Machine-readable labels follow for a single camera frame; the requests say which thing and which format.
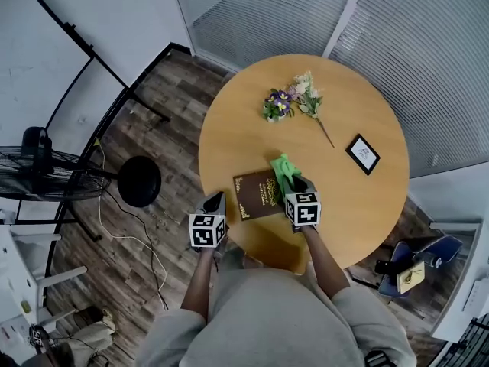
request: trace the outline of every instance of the black picture frame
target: black picture frame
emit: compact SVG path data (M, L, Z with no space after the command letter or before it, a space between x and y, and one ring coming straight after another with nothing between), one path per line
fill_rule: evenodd
M367 145L368 149L372 152L372 154L375 155L376 159L374 161L374 163L371 165L370 168L366 168L365 165L363 163L361 163L360 159L357 158L357 156L351 151L351 149L353 148L353 146L357 143L358 140L362 140L365 145ZM375 166L377 166L377 163L379 162L379 160L381 159L381 157L379 156L379 154L372 148L372 146L370 144L368 144L368 141L365 140L365 138L360 135L359 133L355 136L355 138L351 141L350 145L345 149L345 151L348 153L348 155L350 155L351 159L353 159L355 161L355 163L367 174L367 175L370 175L371 172L375 169Z

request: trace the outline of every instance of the fan grille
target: fan grille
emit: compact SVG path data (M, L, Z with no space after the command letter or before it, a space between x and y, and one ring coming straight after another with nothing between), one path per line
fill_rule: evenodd
M76 155L43 148L0 147L0 196L82 200L98 197L109 184L99 166Z

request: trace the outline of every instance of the round wooden table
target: round wooden table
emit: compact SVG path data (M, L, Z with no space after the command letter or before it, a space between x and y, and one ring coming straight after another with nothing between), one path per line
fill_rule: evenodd
M286 88L307 70L323 95L319 124L296 108L296 116L269 123L261 116L271 88ZM360 133L380 155L372 173L345 149ZM319 233L342 268L373 252L389 235L403 208L409 165L403 132L391 107L363 77L326 58L290 54L262 60L238 73L216 96L199 143L205 194L224 190L228 237L272 268L302 273L310 260L301 233L284 214L241 221L233 177L270 169L280 154L321 194Z

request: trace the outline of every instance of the flower stem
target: flower stem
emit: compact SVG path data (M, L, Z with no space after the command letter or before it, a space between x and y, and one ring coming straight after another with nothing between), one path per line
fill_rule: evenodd
M322 124L321 120L320 119L316 119L316 121L319 123L319 126L321 127L322 131L324 132L324 134L326 135L326 137L328 138L329 142L331 143L331 146L334 148L335 145L333 144L333 142L331 141L331 138L329 138L329 135L328 135L328 132L326 131L326 128L324 127L324 125Z

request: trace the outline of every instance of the wooden floor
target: wooden floor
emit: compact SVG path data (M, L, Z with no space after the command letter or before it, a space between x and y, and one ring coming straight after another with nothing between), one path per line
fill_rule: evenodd
M202 198L197 159L200 129L212 100L231 77L218 67L172 51L138 89L138 95L170 116L171 123L162 123L142 106L127 102L102 138L108 171L118 170L125 160L139 154L153 158L161 170L161 192L149 207L126 206L115 184L109 191L125 210L137 214L146 223L157 254L168 272L161 293L170 308L180 305L196 265L196 254L187 250L187 213L192 212ZM97 150L92 159L101 164L102 152ZM92 242L78 225L63 226L60 232L63 239L57 243L51 274L79 265L85 265L89 271L77 279L50 287L47 306L53 313L71 306L83 309L96 305L110 309L115 316L117 332L114 345L102 354L109 358L111 365L132 365L139 344L153 319L162 311L151 274L151 254L138 241L116 239L105 232L99 223L97 200L75 203L74 208L92 233L101 235L102 240ZM121 212L109 195L102 196L101 208L103 225L111 234L146 239L143 226ZM426 216L408 200L387 242L395 243L404 236L424 233L427 222ZM375 282L371 269L378 252L350 268L351 273ZM156 260L154 267L161 281L164 272ZM395 306L391 300L384 300L406 326L410 342L419 356L419 365L427 365L444 343L429 338L429 325L446 303L446 294L451 292L459 271L459 267L454 269L442 291L435 290L424 298L421 295L413 302ZM441 295L436 303L432 303L434 294ZM68 318L61 322L60 330L73 333L77 328Z

